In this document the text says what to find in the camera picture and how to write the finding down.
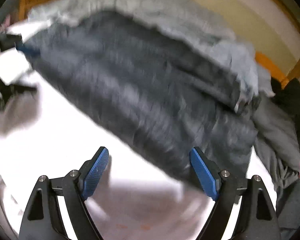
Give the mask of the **black puffer down jacket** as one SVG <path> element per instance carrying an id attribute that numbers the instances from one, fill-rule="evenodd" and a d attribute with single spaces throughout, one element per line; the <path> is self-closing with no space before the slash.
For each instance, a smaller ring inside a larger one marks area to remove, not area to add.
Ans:
<path id="1" fill-rule="evenodd" d="M 190 178 L 199 147 L 245 176 L 257 131 L 234 74 L 113 10 L 75 27 L 54 23 L 19 45 L 68 101 L 175 179 Z"/>

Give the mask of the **grey folded garment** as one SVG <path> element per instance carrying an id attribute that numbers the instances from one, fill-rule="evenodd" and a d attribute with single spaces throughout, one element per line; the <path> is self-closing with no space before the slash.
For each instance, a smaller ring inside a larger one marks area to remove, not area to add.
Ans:
<path id="1" fill-rule="evenodd" d="M 257 156 L 269 172 L 277 194 L 276 216 L 282 239 L 300 227 L 300 151 L 293 119 L 264 94 L 252 116 L 258 134 Z"/>

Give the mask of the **black fleece garment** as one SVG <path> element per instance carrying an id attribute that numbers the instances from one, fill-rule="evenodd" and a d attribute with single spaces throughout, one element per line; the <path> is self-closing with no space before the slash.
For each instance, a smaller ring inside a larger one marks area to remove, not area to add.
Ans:
<path id="1" fill-rule="evenodd" d="M 284 88 L 274 90 L 274 93 L 273 103 L 294 120 L 300 151 L 300 81 L 294 78 Z"/>

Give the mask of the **orange pillow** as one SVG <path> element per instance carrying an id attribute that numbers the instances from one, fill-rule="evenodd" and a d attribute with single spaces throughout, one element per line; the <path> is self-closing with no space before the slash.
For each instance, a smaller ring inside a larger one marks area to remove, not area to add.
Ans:
<path id="1" fill-rule="evenodd" d="M 256 62 L 270 72 L 271 77 L 280 82 L 281 88 L 285 88 L 289 83 L 289 79 L 281 71 L 281 69 L 263 53 L 257 51 L 255 53 Z"/>

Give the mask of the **light blue duvet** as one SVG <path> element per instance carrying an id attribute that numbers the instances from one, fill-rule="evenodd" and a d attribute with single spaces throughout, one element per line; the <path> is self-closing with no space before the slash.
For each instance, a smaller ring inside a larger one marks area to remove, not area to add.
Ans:
<path id="1" fill-rule="evenodd" d="M 162 34 L 182 40 L 235 74 L 244 95 L 251 99 L 275 94 L 270 72 L 255 60 L 253 45 L 239 38 L 217 13 L 194 0 L 52 0 L 34 6 L 29 20 L 77 25 L 91 14 L 114 9 Z"/>

